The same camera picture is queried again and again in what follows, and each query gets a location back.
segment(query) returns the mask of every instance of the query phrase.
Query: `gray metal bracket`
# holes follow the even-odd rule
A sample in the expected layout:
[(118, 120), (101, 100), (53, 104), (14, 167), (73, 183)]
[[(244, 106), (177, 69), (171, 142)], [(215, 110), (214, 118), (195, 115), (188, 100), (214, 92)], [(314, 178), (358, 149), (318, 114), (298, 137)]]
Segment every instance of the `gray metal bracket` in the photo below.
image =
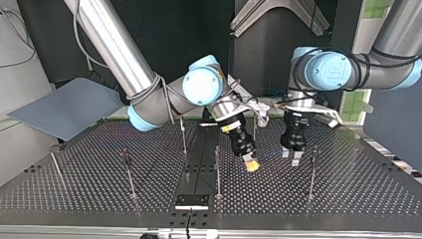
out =
[[(252, 24), (273, 8), (283, 7), (294, 12), (308, 27), (313, 21), (314, 0), (249, 0), (231, 23), (235, 37), (242, 35)], [(325, 16), (316, 6), (313, 31), (317, 36), (329, 27)]]

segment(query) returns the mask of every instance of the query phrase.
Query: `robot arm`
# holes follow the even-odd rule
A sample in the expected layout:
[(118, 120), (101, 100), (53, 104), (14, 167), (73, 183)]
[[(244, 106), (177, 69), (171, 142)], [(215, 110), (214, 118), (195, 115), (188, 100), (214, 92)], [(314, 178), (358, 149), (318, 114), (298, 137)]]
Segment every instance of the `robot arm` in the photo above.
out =
[(149, 131), (197, 107), (208, 106), (231, 138), (233, 152), (243, 157), (248, 170), (258, 168), (255, 143), (246, 132), (243, 112), (259, 109), (260, 105), (245, 104), (236, 97), (213, 56), (196, 61), (185, 76), (167, 86), (149, 68), (109, 0), (65, 2), (130, 99), (128, 115), (133, 126)]
[(305, 128), (320, 110), (317, 91), (396, 90), (413, 86), (422, 75), (422, 2), (394, 1), (369, 54), (338, 48), (297, 48), (292, 58), (290, 101), (281, 144), (300, 158), (307, 145)]

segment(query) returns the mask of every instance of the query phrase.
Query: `black panel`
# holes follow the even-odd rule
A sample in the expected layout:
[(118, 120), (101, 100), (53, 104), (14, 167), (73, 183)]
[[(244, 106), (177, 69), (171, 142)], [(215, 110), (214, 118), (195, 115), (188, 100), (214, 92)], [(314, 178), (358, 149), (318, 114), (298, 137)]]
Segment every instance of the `black panel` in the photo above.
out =
[(18, 0), (18, 4), (49, 81), (88, 75), (86, 58), (77, 50), (73, 15), (65, 2)]
[[(72, 14), (64, 1), (18, 2), (50, 82), (86, 76), (86, 59), (76, 44)], [(208, 54), (215, 55), (227, 73), (234, 0), (111, 2), (151, 68), (167, 82), (185, 74), (192, 62)], [(81, 37), (87, 50), (99, 59), (86, 36)], [(115, 86), (109, 70), (96, 67), (96, 71), (106, 85)]]
[(154, 71), (166, 81), (213, 54), (227, 73), (233, 0), (111, 0)]
[[(236, 12), (245, 3), (236, 0)], [(277, 8), (234, 40), (231, 74), (242, 79), (242, 85), (253, 95), (271, 97), (269, 90), (287, 90), (290, 59), (298, 46), (334, 45), (351, 50), (362, 1), (318, 0), (316, 3), (333, 27), (331, 36), (317, 37), (292, 11)], [(334, 108), (339, 108), (342, 91), (325, 96)]]

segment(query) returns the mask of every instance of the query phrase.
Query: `blue joint cap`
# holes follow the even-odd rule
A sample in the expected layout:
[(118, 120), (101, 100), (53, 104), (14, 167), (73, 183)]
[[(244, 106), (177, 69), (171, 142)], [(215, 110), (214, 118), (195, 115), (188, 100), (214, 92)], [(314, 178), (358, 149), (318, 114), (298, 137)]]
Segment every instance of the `blue joint cap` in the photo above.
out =
[(211, 67), (194, 68), (184, 77), (182, 90), (193, 105), (206, 106), (221, 96), (223, 76)]
[(130, 123), (139, 131), (150, 131), (159, 127), (141, 118), (140, 115), (138, 115), (134, 110), (133, 106), (129, 106), (127, 109), (127, 114), (129, 115)]
[(398, 85), (395, 88), (392, 88), (391, 90), (409, 88), (415, 85), (421, 77), (422, 77), (422, 60), (419, 59), (413, 64), (413, 69), (412, 69), (412, 72), (410, 72), (409, 76), (407, 76), (407, 78), (402, 83), (400, 83), (400, 85)]
[(305, 66), (305, 79), (311, 87), (320, 91), (340, 89), (348, 82), (350, 76), (350, 60), (335, 52), (319, 53)]
[(192, 71), (195, 68), (205, 67), (205, 66), (214, 65), (214, 64), (217, 64), (220, 66), (220, 64), (217, 62), (217, 60), (215, 59), (213, 55), (208, 55), (192, 63), (189, 66), (189, 71)]
[[(298, 47), (298, 48), (295, 48), (295, 50), (293, 51), (293, 56), (292, 56), (291, 62), (294, 59), (299, 58), (299, 57), (303, 56), (304, 54), (306, 54), (306, 53), (308, 53), (308, 52), (310, 52), (314, 49), (316, 49), (316, 47)], [(316, 54), (321, 53), (321, 52), (322, 52), (322, 50), (311, 52), (310, 56), (316, 55)]]

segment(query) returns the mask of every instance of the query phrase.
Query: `perforated metal table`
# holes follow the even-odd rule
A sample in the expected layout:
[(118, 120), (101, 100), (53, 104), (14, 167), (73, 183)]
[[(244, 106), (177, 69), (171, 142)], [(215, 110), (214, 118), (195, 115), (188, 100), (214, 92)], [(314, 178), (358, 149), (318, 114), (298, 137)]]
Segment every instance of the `perforated metal table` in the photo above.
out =
[[(63, 178), (46, 157), (0, 188), (0, 233), (32, 225), (34, 230), (111, 227), (182, 234), (217, 229), (243, 237), (285, 232), (317, 237), (316, 231), (325, 237), (340, 231), (420, 236), (422, 186), (412, 177), (347, 128), (312, 121), (308, 148), (317, 144), (321, 154), (310, 198), (312, 153), (306, 151), (300, 166), (291, 167), (281, 157), (284, 129), (281, 119), (258, 128), (261, 167), (249, 173), (217, 127), (187, 121), (185, 155), (178, 124), (139, 132), (126, 120), (104, 120), (56, 153)], [(217, 145), (222, 198), (215, 197)], [(120, 159), (125, 147), (133, 158), (136, 198), (130, 197)], [(208, 195), (208, 210), (175, 210), (181, 194)]]

